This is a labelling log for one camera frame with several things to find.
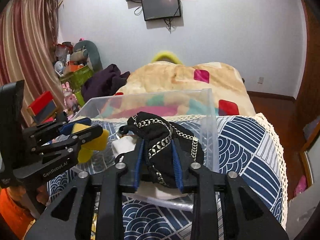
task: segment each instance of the pink object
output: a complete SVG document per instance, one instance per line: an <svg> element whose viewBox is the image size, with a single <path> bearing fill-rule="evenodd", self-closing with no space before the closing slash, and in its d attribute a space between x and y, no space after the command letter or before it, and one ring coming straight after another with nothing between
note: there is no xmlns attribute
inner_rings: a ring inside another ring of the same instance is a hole
<svg viewBox="0 0 320 240"><path fill-rule="evenodd" d="M206 70L196 69L193 73L193 79L209 84L210 74Z"/></svg>
<svg viewBox="0 0 320 240"><path fill-rule="evenodd" d="M134 116L138 112L147 112L150 114L156 114L159 116L175 116L178 111L177 105L172 106L143 106L135 109L130 109L123 111L118 114L113 114L109 116L109 119L112 118L130 118L131 116Z"/></svg>
<svg viewBox="0 0 320 240"><path fill-rule="evenodd" d="M72 111L74 105L78 104L78 100L76 95L72 93L69 82L62 84L62 91L64 95L64 105L66 106L65 112L68 113L69 110Z"/></svg>
<svg viewBox="0 0 320 240"><path fill-rule="evenodd" d="M293 195L296 197L298 194L304 192L307 189L307 178L306 176L302 176L299 180L299 183L296 187L296 189L294 190Z"/></svg>

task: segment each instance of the electrical outlet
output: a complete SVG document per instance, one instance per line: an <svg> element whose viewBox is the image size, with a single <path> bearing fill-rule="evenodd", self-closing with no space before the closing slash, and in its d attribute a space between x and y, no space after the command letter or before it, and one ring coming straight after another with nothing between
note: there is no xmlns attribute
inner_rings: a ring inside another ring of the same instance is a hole
<svg viewBox="0 0 320 240"><path fill-rule="evenodd" d="M264 77L259 77L258 84L262 84L263 80L264 80Z"/></svg>

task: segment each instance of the pink bunny toy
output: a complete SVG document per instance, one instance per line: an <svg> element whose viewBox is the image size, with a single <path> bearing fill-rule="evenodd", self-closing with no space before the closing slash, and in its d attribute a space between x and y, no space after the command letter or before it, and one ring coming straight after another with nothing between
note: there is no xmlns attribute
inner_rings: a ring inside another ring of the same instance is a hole
<svg viewBox="0 0 320 240"><path fill-rule="evenodd" d="M64 95L64 105L66 106L65 112L68 113L69 110L73 111L73 107L78 106L78 101L76 95L72 93L69 86L69 82L62 84L62 91Z"/></svg>

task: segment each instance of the cable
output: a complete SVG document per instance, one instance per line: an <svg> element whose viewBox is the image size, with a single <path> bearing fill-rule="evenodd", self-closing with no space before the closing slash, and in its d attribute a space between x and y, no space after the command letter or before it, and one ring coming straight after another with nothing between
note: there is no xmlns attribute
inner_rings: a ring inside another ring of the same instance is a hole
<svg viewBox="0 0 320 240"><path fill-rule="evenodd" d="M183 15L183 4L181 0L179 0L179 3L180 3L180 14Z"/></svg>
<svg viewBox="0 0 320 240"><path fill-rule="evenodd" d="M141 1L140 1L140 2L136 2L136 1L134 1L134 0L131 0L130 2L135 2L135 3L142 3Z"/></svg>
<svg viewBox="0 0 320 240"><path fill-rule="evenodd" d="M143 8L142 8L142 5L140 5L137 9L134 10L134 14L138 16L142 13L142 11L143 11Z"/></svg>
<svg viewBox="0 0 320 240"><path fill-rule="evenodd" d="M164 22L165 22L165 24L167 25L168 30L170 31L170 33L171 33L171 22L172 22L172 20L174 19L175 15L177 14L180 6L181 6L181 0L179 0L179 5L178 5L178 8L177 8L176 12L174 13L174 15L173 15L171 18L163 19Z"/></svg>

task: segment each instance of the small monitor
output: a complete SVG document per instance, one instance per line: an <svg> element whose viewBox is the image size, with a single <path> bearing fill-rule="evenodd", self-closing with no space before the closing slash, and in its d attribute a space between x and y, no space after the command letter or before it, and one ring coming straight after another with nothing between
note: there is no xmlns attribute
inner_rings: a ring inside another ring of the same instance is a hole
<svg viewBox="0 0 320 240"><path fill-rule="evenodd" d="M144 20L181 17L179 0L141 0Z"/></svg>

